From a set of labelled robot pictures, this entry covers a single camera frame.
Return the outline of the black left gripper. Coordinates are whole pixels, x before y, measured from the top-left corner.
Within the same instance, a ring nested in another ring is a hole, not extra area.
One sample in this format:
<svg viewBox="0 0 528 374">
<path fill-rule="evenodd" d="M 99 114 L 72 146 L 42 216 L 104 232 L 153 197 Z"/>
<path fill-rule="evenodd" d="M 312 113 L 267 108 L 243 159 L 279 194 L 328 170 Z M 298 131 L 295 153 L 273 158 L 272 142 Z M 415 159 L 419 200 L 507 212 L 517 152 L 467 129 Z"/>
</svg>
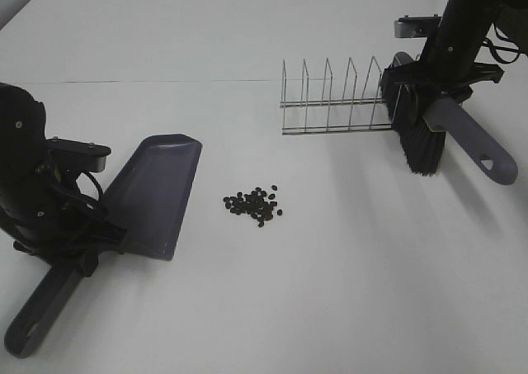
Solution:
<svg viewBox="0 0 528 374">
<path fill-rule="evenodd" d="M 79 277 L 92 276 L 100 253 L 125 249 L 127 229 L 108 217 L 101 200 L 49 172 L 12 178 L 13 248 L 49 264 L 73 262 Z"/>
</svg>

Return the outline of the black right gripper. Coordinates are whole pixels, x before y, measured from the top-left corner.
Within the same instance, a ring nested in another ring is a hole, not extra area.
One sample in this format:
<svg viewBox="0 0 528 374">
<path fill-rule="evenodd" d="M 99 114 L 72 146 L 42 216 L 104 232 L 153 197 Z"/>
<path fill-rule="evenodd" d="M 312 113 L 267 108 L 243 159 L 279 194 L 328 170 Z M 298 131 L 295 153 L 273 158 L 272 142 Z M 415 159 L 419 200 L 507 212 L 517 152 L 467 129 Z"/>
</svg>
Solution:
<svg viewBox="0 0 528 374">
<path fill-rule="evenodd" d="M 479 82 L 499 83 L 504 71 L 497 64 L 473 63 L 466 75 L 457 77 L 453 72 L 440 75 L 427 68 L 422 61 L 408 64 L 391 64 L 382 75 L 382 98 L 397 94 L 395 120 L 419 122 L 422 120 L 422 101 L 435 99 L 442 94 L 461 104 L 469 100 L 474 90 L 470 87 Z"/>
</svg>

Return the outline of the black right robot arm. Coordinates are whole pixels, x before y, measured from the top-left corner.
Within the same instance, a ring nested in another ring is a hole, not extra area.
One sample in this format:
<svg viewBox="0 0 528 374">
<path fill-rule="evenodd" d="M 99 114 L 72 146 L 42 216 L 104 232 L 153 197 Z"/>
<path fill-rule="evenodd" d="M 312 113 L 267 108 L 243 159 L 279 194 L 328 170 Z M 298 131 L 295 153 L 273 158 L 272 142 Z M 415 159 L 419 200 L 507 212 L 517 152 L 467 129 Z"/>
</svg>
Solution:
<svg viewBox="0 0 528 374">
<path fill-rule="evenodd" d="M 394 23 L 399 38 L 423 38 L 417 59 L 400 51 L 384 70 L 380 91 L 394 128 L 420 123 L 439 97 L 457 103 L 468 100 L 472 86 L 499 83 L 506 60 L 488 38 L 496 27 L 519 53 L 527 51 L 527 19 L 509 19 L 508 11 L 527 9 L 527 0 L 448 0 L 440 16 L 400 17 Z"/>
</svg>

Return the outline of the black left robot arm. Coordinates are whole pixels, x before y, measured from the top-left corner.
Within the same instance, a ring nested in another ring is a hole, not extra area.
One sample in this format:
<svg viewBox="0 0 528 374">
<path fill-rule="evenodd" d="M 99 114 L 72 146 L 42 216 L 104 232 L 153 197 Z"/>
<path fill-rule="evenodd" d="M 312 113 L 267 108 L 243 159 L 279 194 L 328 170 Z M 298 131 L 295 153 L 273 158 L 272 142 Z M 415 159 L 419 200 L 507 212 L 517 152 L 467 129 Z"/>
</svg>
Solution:
<svg viewBox="0 0 528 374">
<path fill-rule="evenodd" d="M 117 250 L 125 229 L 109 222 L 103 191 L 78 178 L 105 169 L 105 145 L 45 136 L 46 111 L 23 88 L 1 86 L 1 228 L 14 248 L 49 264 L 71 263 L 85 277 L 99 254 Z"/>
</svg>

